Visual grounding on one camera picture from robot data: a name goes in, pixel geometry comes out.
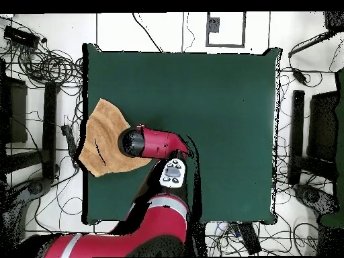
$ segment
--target green table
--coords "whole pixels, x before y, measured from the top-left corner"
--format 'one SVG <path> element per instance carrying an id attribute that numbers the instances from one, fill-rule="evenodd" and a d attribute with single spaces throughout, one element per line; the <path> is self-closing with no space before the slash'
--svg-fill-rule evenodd
<path id="1" fill-rule="evenodd" d="M 272 222 L 271 151 L 276 63 L 265 55 L 88 53 L 88 114 L 100 98 L 116 105 L 131 126 L 189 135 L 200 154 L 202 222 Z M 96 220 L 123 220 L 151 167 L 103 177 L 87 176 L 87 209 Z M 193 189 L 193 163 L 187 163 Z M 189 203 L 192 191 L 189 191 Z"/>

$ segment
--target cloth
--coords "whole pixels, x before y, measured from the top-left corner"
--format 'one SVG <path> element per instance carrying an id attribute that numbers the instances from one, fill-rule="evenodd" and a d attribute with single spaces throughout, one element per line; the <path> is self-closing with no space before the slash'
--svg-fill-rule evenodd
<path id="1" fill-rule="evenodd" d="M 147 165 L 151 159 L 126 157 L 118 148 L 118 137 L 129 128 L 121 111 L 100 99 L 86 124 L 86 140 L 79 160 L 95 177 L 127 172 Z"/>

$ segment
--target black stand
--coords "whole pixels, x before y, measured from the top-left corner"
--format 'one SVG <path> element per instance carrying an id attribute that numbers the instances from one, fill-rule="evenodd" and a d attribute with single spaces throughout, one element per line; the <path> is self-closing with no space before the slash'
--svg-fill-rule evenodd
<path id="1" fill-rule="evenodd" d="M 44 121 L 41 151 L 15 155 L 6 154 L 6 141 L 11 136 L 11 92 L 5 74 L 5 61 L 0 60 L 0 251 L 9 252 L 23 239 L 25 213 L 30 203 L 49 192 L 58 166 L 56 148 L 56 95 L 55 82 L 45 85 Z M 28 181 L 21 188 L 6 190 L 6 174 L 32 165 L 42 164 L 42 178 Z"/>

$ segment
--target black cable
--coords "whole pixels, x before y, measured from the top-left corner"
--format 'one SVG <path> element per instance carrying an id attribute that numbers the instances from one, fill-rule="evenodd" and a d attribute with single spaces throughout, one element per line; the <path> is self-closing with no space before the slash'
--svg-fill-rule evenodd
<path id="1" fill-rule="evenodd" d="M 40 197 L 38 198 L 38 207 L 35 211 L 35 214 L 34 214 L 34 219 L 36 221 L 36 223 L 38 224 L 38 226 L 40 226 L 41 228 L 43 228 L 44 230 L 47 230 L 49 233 L 52 234 L 52 231 L 51 230 L 48 230 L 45 226 L 42 226 L 39 222 L 38 222 L 38 219 L 37 219 L 37 212 L 38 210 L 40 209 Z"/>
<path id="2" fill-rule="evenodd" d="M 69 156 L 65 156 L 65 157 L 63 157 L 63 159 L 61 160 L 61 162 L 60 162 L 60 165 L 62 164 L 62 161 L 65 159 L 65 158 L 67 158 L 67 157 L 69 157 Z M 56 184 L 56 201 L 57 201 L 57 204 L 58 204 L 58 207 L 61 209 L 61 212 L 64 212 L 65 214 L 68 214 L 69 216 L 74 216 L 74 215 L 76 215 L 76 214 L 71 214 L 71 213 L 68 213 L 68 212 L 66 212 L 65 210 L 63 210 L 63 206 L 61 207 L 61 205 L 60 205 L 60 202 L 59 202 L 59 200 L 58 200 L 58 183 Z"/>
<path id="3" fill-rule="evenodd" d="M 59 183 L 62 183 L 62 182 L 64 182 L 64 181 L 66 181 L 66 180 L 68 180 L 68 179 L 71 179 L 71 178 L 73 178 L 77 173 L 79 172 L 79 169 L 75 169 L 75 171 L 74 171 L 74 173 L 70 176 L 70 177 L 68 177 L 68 178 L 66 178 L 66 179 L 64 179 L 64 180 L 62 180 L 62 181 L 60 181 Z M 66 186 L 64 186 L 63 187 L 63 189 L 61 190 L 61 192 L 58 194 L 58 195 L 60 195 L 62 192 L 63 192 L 63 190 L 65 189 L 65 187 Z M 53 203 L 53 201 L 55 201 L 55 199 L 56 198 L 54 198 L 48 205 L 46 205 L 39 213 L 37 213 L 37 216 L 41 213 L 41 212 L 43 212 L 49 205 L 51 205 L 52 203 Z M 34 218 L 32 218 L 31 220 L 29 220 L 26 224 L 25 224 L 25 226 L 27 226 L 31 221 L 33 221 L 34 220 Z"/>
<path id="4" fill-rule="evenodd" d="M 192 45 L 194 44 L 195 39 L 196 39 L 194 33 L 189 29 L 188 22 L 189 22 L 189 12 L 187 13 L 186 28 L 187 28 L 187 30 L 192 34 L 193 40 L 192 40 L 192 42 L 191 42 L 191 45 L 188 46 L 183 52 L 185 52 L 188 48 L 191 48 Z"/>
<path id="5" fill-rule="evenodd" d="M 67 205 L 67 203 L 69 202 L 69 201 L 71 201 L 71 200 L 73 200 L 73 199 L 78 199 L 78 200 L 80 200 L 81 202 L 83 201 L 81 198 L 79 198 L 79 197 L 72 197 L 72 198 L 69 198 L 64 204 L 63 204 L 63 206 L 62 206 L 62 208 L 61 208 L 61 212 L 60 212 L 60 218 L 58 219 L 58 229 L 59 229 L 59 231 L 61 231 L 61 216 L 62 216 L 62 213 L 64 212 L 65 213 L 65 211 L 63 210 L 64 208 L 65 208 L 65 206 Z M 77 212 L 76 214 L 69 214 L 68 213 L 68 215 L 70 215 L 70 216 L 75 216 L 75 215 L 78 215 L 78 214 L 80 214 L 82 211 L 80 211 L 80 212 Z"/>
<path id="6" fill-rule="evenodd" d="M 148 37 L 150 38 L 150 40 L 153 42 L 153 44 L 157 47 L 159 52 L 163 52 L 163 50 L 161 48 L 159 48 L 157 46 L 157 44 L 155 43 L 155 41 L 152 39 L 151 35 L 147 32 L 147 30 L 144 28 L 144 26 L 137 20 L 137 18 L 135 17 L 135 14 L 132 13 L 132 17 L 134 18 L 135 22 L 138 23 L 138 25 L 146 32 L 146 34 L 148 35 Z"/>
<path id="7" fill-rule="evenodd" d="M 40 160 L 41 160 L 41 164 L 43 165 L 43 156 L 42 156 L 42 153 L 40 152 L 40 150 L 38 149 L 38 146 L 34 140 L 34 137 L 32 136 L 31 132 L 29 131 L 28 128 L 26 128 L 25 125 L 23 125 L 21 122 L 18 122 L 15 118 L 12 118 L 12 120 L 14 120 L 15 122 L 17 122 L 18 124 L 22 125 L 29 133 L 29 135 L 31 136 L 31 139 L 32 139 L 32 142 L 34 143 L 35 147 L 36 147 L 36 150 L 38 151 L 39 155 L 40 155 Z"/>
<path id="8" fill-rule="evenodd" d="M 296 229 L 297 229 L 299 226 L 302 226 L 302 225 L 311 226 L 311 227 L 315 228 L 315 229 L 318 231 L 318 228 L 315 227 L 315 225 L 310 224 L 309 222 L 301 222 L 300 224 L 297 224 L 297 225 L 294 227 L 294 230 L 292 231 L 293 240 L 294 240 L 295 248 L 296 248 L 296 250 L 297 250 L 297 252 L 298 252 L 298 254 L 299 254 L 300 256 L 303 256 L 303 255 L 301 254 L 301 251 L 300 251 L 299 248 L 298 248 L 298 243 L 296 242 Z M 316 248 L 314 248 L 312 245 L 310 245 L 310 244 L 308 244 L 308 243 L 306 243 L 306 244 L 307 244 L 308 246 L 312 247 L 312 248 L 316 251 Z"/>
<path id="9" fill-rule="evenodd" d="M 333 58 L 332 58 L 332 61 L 331 61 L 330 67 L 329 67 L 329 71 L 330 72 L 334 72 L 334 71 L 331 70 L 331 66 L 332 66 L 333 62 L 335 61 L 335 57 L 336 57 L 337 51 L 341 47 L 343 42 L 344 42 L 344 39 L 342 39 L 341 43 L 338 45 L 338 47 L 337 47 L 337 49 L 336 49 L 336 51 L 335 51 L 335 53 L 333 55 Z"/>
<path id="10" fill-rule="evenodd" d="M 325 35 L 325 34 L 327 34 L 327 32 L 321 33 L 321 34 L 319 34 L 319 35 L 314 36 L 313 38 L 310 38 L 310 39 L 308 39 L 308 40 L 304 40 L 303 42 L 298 43 L 297 45 L 295 45 L 295 46 L 292 48 L 292 50 L 291 50 L 290 52 L 293 52 L 294 49 L 295 49 L 296 47 L 298 47 L 299 45 L 305 44 L 306 42 L 310 42 L 311 40 L 313 40 L 313 39 L 315 39 L 315 38 L 317 38 L 317 37 L 319 37 L 319 36 L 323 36 L 323 35 Z M 291 56 L 289 56 L 288 59 L 289 59 L 289 66 L 290 66 L 290 68 L 293 68 L 293 67 L 292 67 L 292 63 L 290 62 Z"/>

